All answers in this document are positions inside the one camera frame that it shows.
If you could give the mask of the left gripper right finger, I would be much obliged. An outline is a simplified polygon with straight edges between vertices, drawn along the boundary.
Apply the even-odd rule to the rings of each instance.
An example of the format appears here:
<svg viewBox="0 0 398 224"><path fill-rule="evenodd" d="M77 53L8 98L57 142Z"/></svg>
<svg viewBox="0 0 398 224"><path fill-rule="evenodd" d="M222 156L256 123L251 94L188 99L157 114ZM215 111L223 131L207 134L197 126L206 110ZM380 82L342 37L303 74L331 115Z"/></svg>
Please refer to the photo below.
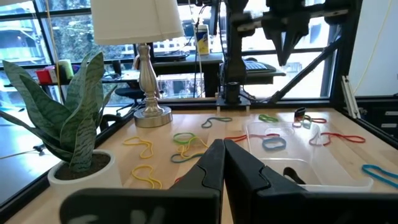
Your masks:
<svg viewBox="0 0 398 224"><path fill-rule="evenodd" d="M234 224L398 224L398 194L311 192L225 140Z"/></svg>

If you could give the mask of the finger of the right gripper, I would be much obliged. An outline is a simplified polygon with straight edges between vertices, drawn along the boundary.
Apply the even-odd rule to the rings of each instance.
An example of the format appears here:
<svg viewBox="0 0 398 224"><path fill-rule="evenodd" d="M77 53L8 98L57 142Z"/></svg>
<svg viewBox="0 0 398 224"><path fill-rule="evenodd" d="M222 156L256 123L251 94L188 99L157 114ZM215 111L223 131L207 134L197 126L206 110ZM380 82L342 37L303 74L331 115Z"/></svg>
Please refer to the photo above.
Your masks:
<svg viewBox="0 0 398 224"><path fill-rule="evenodd" d="M290 57L294 47L297 45L301 36L299 33L286 33L284 46L283 46L283 53L282 53L282 65L286 65L287 60Z"/></svg>
<svg viewBox="0 0 398 224"><path fill-rule="evenodd" d="M284 52L283 52L283 43L282 43L282 33L281 32L276 32L274 37L273 37L273 43L275 46L275 50L277 53L277 59L278 63L280 66L284 66Z"/></svg>

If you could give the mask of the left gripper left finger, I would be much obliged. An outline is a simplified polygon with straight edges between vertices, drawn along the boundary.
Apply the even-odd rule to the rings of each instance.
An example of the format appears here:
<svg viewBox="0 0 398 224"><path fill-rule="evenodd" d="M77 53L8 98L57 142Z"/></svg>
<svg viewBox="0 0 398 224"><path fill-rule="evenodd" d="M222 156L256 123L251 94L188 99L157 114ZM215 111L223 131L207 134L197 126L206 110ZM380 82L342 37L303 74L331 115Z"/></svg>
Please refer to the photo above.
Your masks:
<svg viewBox="0 0 398 224"><path fill-rule="evenodd" d="M61 204L61 224L220 224L225 146L213 141L167 190L88 188Z"/></svg>

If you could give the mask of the blue rubber band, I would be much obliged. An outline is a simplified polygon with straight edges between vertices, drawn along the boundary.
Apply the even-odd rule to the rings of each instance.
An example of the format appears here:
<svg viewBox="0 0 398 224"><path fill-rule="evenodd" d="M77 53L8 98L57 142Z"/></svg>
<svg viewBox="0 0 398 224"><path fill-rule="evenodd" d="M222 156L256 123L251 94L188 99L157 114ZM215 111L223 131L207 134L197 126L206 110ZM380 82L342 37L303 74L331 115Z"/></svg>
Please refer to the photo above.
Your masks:
<svg viewBox="0 0 398 224"><path fill-rule="evenodd" d="M373 164L364 164L361 170L370 177L398 189L398 174L389 172Z"/></svg>
<svg viewBox="0 0 398 224"><path fill-rule="evenodd" d="M286 146L287 146L286 140L281 137L273 137L269 139L264 139L262 141L262 147L265 151L284 150Z"/></svg>

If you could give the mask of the dark green rubber band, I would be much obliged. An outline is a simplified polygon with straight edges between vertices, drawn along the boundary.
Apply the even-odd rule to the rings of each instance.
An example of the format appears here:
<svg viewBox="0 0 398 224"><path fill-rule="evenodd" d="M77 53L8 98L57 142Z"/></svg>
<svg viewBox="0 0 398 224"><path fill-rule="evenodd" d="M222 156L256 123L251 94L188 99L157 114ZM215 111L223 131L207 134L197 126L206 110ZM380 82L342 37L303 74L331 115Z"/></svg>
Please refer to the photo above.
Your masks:
<svg viewBox="0 0 398 224"><path fill-rule="evenodd" d="M231 122L233 119L230 117L210 117L204 123L201 124L203 129L211 128L213 126L213 121L221 121L221 122Z"/></svg>

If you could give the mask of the silver aluminium bar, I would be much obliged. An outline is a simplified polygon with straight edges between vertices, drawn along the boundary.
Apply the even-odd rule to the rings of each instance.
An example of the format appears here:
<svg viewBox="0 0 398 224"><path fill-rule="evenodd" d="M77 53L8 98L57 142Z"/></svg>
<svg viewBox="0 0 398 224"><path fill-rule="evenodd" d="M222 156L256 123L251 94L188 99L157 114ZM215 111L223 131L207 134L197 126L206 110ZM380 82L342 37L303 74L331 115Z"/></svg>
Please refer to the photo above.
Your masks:
<svg viewBox="0 0 398 224"><path fill-rule="evenodd" d="M349 115L354 119L360 119L361 113L354 97L354 93L351 89L351 84L349 82L348 76L342 76L341 85Z"/></svg>

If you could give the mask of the black rubber band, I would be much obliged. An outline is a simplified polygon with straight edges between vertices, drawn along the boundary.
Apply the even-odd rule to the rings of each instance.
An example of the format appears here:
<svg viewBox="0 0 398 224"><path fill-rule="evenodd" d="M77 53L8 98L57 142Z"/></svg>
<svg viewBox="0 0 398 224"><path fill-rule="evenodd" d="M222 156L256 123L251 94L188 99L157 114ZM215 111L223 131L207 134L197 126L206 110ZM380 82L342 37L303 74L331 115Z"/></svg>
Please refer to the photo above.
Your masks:
<svg viewBox="0 0 398 224"><path fill-rule="evenodd" d="M301 107L295 110L294 112L294 122L301 122L305 119L306 108Z"/></svg>

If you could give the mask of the teal rubber band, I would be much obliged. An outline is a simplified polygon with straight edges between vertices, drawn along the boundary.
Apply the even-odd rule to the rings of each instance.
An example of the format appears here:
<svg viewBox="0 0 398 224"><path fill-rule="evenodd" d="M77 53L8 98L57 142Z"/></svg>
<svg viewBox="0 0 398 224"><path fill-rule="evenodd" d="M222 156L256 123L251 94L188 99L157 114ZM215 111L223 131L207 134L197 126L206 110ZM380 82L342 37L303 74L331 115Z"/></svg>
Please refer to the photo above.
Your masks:
<svg viewBox="0 0 398 224"><path fill-rule="evenodd" d="M175 164L180 164L180 163L184 163L184 162L190 161L190 160L192 160L194 158L201 157L203 155L204 155L204 153L197 153L197 154L194 154L192 156L183 157L181 154L173 154L170 157L170 161L172 163L175 163Z"/></svg>

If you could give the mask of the black office chair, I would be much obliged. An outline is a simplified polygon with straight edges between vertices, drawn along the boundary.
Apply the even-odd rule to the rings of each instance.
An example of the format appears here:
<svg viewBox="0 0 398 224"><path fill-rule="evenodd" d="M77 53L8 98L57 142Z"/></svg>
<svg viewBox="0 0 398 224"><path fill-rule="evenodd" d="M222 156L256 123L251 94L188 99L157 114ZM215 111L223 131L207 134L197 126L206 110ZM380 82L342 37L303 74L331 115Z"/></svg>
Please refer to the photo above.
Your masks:
<svg viewBox="0 0 398 224"><path fill-rule="evenodd" d="M120 113L121 110L125 108L135 107L139 104L138 100L142 101L145 98L145 94L140 88L118 88L115 90L115 94L117 94L118 96L123 96L133 99L133 103L123 106L122 108L116 110L116 114L118 116L121 115Z"/></svg>

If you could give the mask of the white plant pot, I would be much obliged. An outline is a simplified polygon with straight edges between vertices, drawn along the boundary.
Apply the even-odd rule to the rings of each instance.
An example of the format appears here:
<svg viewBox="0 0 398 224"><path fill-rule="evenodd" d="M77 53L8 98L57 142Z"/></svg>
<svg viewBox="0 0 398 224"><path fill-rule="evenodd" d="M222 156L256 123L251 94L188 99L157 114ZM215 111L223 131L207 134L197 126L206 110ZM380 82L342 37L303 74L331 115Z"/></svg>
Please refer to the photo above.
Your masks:
<svg viewBox="0 0 398 224"><path fill-rule="evenodd" d="M50 186L60 198L65 198L77 190L99 187L99 188L121 188L121 178L119 175L118 164L115 155L111 151L97 149L94 150L94 156L107 156L109 162L99 171L73 180L61 180L56 178L55 174L64 162L59 162L48 172L47 178Z"/></svg>

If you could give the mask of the yellow rubber band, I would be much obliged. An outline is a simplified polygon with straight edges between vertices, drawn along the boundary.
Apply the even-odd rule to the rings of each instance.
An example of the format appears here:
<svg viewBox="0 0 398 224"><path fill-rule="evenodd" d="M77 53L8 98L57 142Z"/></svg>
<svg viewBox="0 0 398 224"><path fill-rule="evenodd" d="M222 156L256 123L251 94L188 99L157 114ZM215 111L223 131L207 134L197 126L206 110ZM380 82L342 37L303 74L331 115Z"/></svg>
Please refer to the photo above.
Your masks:
<svg viewBox="0 0 398 224"><path fill-rule="evenodd" d="M125 146L145 146L145 149L139 154L141 159L149 159L154 155L153 143L143 140L139 136L133 136L123 141Z"/></svg>
<svg viewBox="0 0 398 224"><path fill-rule="evenodd" d="M141 169L149 170L149 174L147 177L141 177L141 176L137 175L137 172ZM137 180L149 183L151 185L152 189L155 189L156 185L159 186L159 189L162 189L162 187L163 187L162 182L158 179L153 178L153 176L152 176L153 171L154 171L154 168L150 165L140 165L140 166L135 167L131 171L131 175Z"/></svg>
<svg viewBox="0 0 398 224"><path fill-rule="evenodd" d="M181 154L183 157L188 157L188 156L192 156L192 155L197 154L197 153L205 153L203 151L203 152L197 152L197 153L194 153L194 154L187 154L187 152L190 149L190 146L191 146L192 142L194 142L196 140L198 140L201 143L201 145L205 147L205 149L209 148L209 146L201 138L199 138L198 136L195 136L194 138L191 138L191 140L190 140L190 142L188 144L181 144L180 147L177 149L177 154Z"/></svg>

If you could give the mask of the red box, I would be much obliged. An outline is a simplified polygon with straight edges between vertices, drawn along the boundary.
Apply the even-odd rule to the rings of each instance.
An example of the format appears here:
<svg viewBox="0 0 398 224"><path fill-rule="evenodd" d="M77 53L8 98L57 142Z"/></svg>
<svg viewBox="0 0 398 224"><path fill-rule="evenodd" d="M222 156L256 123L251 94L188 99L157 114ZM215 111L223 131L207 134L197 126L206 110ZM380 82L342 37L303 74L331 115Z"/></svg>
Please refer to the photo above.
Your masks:
<svg viewBox="0 0 398 224"><path fill-rule="evenodd" d="M35 73L37 75L37 78L38 78L40 84L52 84L53 83L48 70L46 70L46 69L36 70Z"/></svg>

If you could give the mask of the green roll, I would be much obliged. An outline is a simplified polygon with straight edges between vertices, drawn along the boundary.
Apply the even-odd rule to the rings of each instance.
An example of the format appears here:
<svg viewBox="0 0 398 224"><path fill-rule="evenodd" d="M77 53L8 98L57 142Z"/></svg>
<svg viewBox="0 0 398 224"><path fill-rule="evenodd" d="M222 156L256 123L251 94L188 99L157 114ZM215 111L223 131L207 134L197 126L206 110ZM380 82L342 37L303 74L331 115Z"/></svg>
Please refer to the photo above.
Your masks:
<svg viewBox="0 0 398 224"><path fill-rule="evenodd" d="M63 68L63 70L65 71L66 77L68 79L72 79L74 76L74 72L73 72L73 67L72 67L72 63L69 59L63 59L63 60L59 60L58 64Z"/></svg>

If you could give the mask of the black computer keyboard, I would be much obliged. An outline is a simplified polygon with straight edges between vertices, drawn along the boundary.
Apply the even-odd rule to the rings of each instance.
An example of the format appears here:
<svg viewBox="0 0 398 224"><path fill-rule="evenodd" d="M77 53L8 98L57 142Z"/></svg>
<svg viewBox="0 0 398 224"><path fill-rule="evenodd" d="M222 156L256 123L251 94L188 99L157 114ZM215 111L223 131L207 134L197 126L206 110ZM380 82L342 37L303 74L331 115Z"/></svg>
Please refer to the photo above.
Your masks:
<svg viewBox="0 0 398 224"><path fill-rule="evenodd" d="M268 71L268 67L265 64L257 61L245 60L244 64L247 72L256 73Z"/></svg>

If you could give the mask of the white lamp shade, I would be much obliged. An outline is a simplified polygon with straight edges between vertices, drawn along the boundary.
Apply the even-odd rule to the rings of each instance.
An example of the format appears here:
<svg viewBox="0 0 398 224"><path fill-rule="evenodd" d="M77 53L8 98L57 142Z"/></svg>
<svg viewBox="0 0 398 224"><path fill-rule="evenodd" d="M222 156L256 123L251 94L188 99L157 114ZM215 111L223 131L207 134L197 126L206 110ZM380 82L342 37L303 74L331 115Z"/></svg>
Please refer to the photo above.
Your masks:
<svg viewBox="0 0 398 224"><path fill-rule="evenodd" d="M90 0L99 45L143 44L184 36L176 0Z"/></svg>

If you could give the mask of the clear plastic bin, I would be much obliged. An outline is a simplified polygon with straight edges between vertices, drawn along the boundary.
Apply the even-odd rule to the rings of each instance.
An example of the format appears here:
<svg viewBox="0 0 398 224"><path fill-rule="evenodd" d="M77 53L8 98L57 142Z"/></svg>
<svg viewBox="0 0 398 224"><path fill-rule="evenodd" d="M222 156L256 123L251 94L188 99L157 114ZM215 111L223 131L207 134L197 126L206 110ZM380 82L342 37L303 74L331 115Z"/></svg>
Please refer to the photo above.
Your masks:
<svg viewBox="0 0 398 224"><path fill-rule="evenodd" d="M369 177L352 178L324 146L311 146L309 140L320 128L312 124L305 129L300 123L253 122L246 125L246 134L279 134L285 139L284 150L265 151L262 141L269 138L248 138L248 151L280 175L291 168L304 184L299 186L313 192L370 192L374 181Z"/></svg>

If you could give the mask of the green snake plant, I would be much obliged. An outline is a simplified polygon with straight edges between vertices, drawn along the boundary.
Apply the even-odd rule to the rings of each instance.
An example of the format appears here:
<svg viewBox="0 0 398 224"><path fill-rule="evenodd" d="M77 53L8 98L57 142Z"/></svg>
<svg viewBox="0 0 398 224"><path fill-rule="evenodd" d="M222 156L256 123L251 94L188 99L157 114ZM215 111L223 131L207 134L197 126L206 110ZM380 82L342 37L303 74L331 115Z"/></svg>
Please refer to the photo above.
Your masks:
<svg viewBox="0 0 398 224"><path fill-rule="evenodd" d="M5 73L21 95L31 125L0 110L6 121L22 126L36 135L70 170L83 172L92 164L97 128L112 91L102 86L104 55L86 55L79 71L68 84L64 103L46 94L39 84L20 66L5 61Z"/></svg>

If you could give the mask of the black drawer cabinet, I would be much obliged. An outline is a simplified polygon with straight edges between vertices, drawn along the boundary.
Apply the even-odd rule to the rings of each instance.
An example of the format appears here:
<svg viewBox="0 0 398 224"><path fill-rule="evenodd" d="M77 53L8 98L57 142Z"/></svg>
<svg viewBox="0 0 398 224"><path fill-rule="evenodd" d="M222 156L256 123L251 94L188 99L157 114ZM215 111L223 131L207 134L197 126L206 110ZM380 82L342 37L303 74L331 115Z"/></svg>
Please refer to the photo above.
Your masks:
<svg viewBox="0 0 398 224"><path fill-rule="evenodd" d="M398 142L398 93L385 96L357 96L361 117L381 133Z"/></svg>

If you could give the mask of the silver lamp base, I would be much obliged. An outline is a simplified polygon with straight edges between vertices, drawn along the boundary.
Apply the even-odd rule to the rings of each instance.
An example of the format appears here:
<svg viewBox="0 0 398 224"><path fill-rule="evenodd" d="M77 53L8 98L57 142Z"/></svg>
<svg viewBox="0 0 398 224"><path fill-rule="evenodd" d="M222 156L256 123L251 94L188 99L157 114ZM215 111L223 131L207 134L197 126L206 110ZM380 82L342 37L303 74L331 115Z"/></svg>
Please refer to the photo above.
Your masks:
<svg viewBox="0 0 398 224"><path fill-rule="evenodd" d="M150 60L150 47L139 44L139 86L144 92L145 107L134 113L134 122L140 128L155 128L172 121L172 110L158 104L158 90L155 71Z"/></svg>

